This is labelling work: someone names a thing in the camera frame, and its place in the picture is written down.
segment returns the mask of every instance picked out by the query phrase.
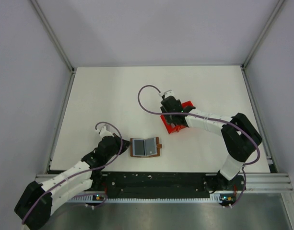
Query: white wall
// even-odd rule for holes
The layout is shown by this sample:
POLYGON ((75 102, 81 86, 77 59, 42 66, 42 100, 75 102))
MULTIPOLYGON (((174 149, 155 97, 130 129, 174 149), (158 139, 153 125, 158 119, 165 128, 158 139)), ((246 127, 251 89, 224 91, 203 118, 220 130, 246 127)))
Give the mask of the white wall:
POLYGON ((0 230, 42 170, 68 73, 27 0, 0 0, 0 230))
POLYGON ((277 0, 38 0, 79 66, 242 64, 277 0))
POLYGON ((287 1, 247 73, 279 167, 294 187, 294 0, 287 1))

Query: white table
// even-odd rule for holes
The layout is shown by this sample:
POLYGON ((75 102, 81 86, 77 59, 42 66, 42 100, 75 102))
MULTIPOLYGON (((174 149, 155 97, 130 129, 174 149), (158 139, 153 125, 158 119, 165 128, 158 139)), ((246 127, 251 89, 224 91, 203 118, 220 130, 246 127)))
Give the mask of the white table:
MULTIPOLYGON (((138 105, 137 93, 146 84, 162 91, 172 89, 181 102, 191 100, 205 112, 244 113, 257 128, 239 66, 78 68, 51 170, 66 170, 92 151, 100 141, 94 126, 107 121, 124 139, 159 137, 163 148, 160 157, 146 159, 130 157, 126 151, 104 171, 217 172, 228 154, 223 138, 194 128, 169 135, 159 116, 138 105)), ((145 89, 141 101, 146 108, 160 112, 156 90, 145 89)), ((259 162, 247 166, 246 172, 270 172, 262 145, 260 149, 259 162)), ((248 162, 255 158, 256 152, 248 162)))

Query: gray wall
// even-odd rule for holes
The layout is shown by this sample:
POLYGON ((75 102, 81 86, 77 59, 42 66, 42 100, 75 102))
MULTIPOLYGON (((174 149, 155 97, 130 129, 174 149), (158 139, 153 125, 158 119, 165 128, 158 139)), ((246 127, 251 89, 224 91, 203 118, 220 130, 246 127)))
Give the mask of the gray wall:
POLYGON ((294 0, 288 0, 247 70, 282 172, 294 186, 294 0))
POLYGON ((75 67, 242 64, 277 0, 38 0, 75 67))
POLYGON ((0 0, 0 230, 41 171, 69 73, 27 0, 0 0))

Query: robotic arm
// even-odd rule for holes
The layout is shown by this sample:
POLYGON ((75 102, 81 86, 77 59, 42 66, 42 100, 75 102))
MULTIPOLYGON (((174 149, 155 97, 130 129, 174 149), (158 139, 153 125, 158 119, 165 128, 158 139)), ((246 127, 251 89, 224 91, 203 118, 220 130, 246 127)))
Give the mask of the robotic arm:
MULTIPOLYGON (((30 230, 41 228, 61 205, 78 193, 99 186, 101 179, 100 171, 103 168, 94 171, 91 171, 91 169, 105 165, 114 155, 116 155, 120 149, 121 139, 116 134, 107 131, 106 126, 103 126, 101 130, 97 130, 97 132, 100 137, 102 137, 98 147, 85 155, 72 168, 41 184, 33 181, 26 187, 14 209, 15 213, 21 219, 24 219, 32 205, 41 197, 41 195, 51 189, 54 185, 66 180, 65 183, 58 185, 49 193, 41 197, 37 205, 27 216, 25 224, 30 230)), ((129 145, 129 141, 122 140, 121 153, 126 151, 129 145)))
POLYGON ((261 136, 244 114, 238 113, 235 116, 228 117, 202 112, 193 106, 183 108, 180 100, 174 97, 172 90, 160 93, 160 96, 163 99, 161 110, 164 114, 190 113, 197 115, 164 115, 168 124, 202 128, 223 137, 229 155, 217 174, 220 179, 232 180, 239 173, 249 156, 256 150, 253 143, 244 134, 240 134, 233 126, 223 124, 220 120, 228 121, 240 127, 257 145, 262 142, 261 136))

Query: red box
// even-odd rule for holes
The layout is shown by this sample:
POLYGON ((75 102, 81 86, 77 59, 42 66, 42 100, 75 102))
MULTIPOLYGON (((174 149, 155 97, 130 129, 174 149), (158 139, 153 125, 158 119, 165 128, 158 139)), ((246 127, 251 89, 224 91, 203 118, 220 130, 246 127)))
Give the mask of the red box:
MULTIPOLYGON (((184 102, 182 103, 182 107, 185 108, 186 106, 193 106, 192 102, 191 101, 188 101, 188 102, 184 102)), ((175 126, 175 127, 172 127, 170 124, 167 124, 166 120, 165 120, 165 117, 164 115, 161 115, 161 119, 168 131, 169 134, 171 133, 174 133, 174 132, 179 132, 181 129, 184 129, 184 128, 187 128, 186 126, 175 126)))

